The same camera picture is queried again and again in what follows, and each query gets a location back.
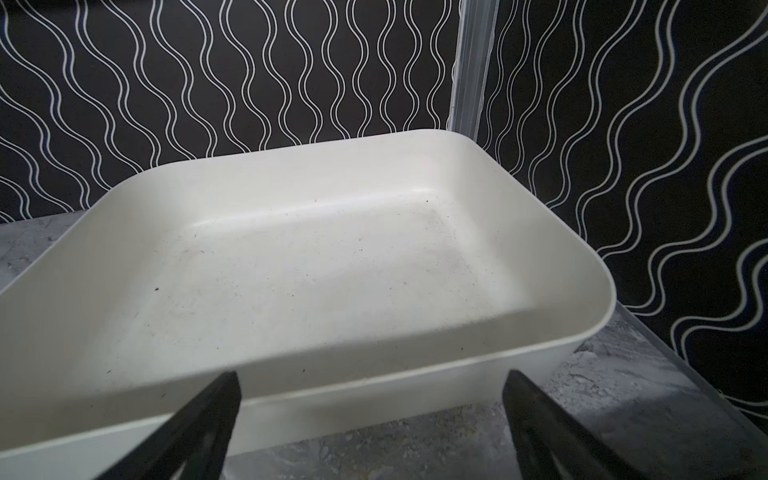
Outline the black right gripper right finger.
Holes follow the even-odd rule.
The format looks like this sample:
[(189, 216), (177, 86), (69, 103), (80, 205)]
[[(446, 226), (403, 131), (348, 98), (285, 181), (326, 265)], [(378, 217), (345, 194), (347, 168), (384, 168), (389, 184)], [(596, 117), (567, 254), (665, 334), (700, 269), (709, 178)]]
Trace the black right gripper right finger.
[(502, 401), (523, 479), (642, 479), (519, 370), (508, 373)]

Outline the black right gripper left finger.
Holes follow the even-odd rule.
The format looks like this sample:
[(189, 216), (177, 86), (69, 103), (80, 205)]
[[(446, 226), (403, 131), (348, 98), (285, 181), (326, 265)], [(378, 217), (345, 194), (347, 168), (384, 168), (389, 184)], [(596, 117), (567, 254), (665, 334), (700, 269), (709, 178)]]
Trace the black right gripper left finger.
[(98, 477), (218, 479), (223, 471), (241, 400), (237, 373), (222, 373)]

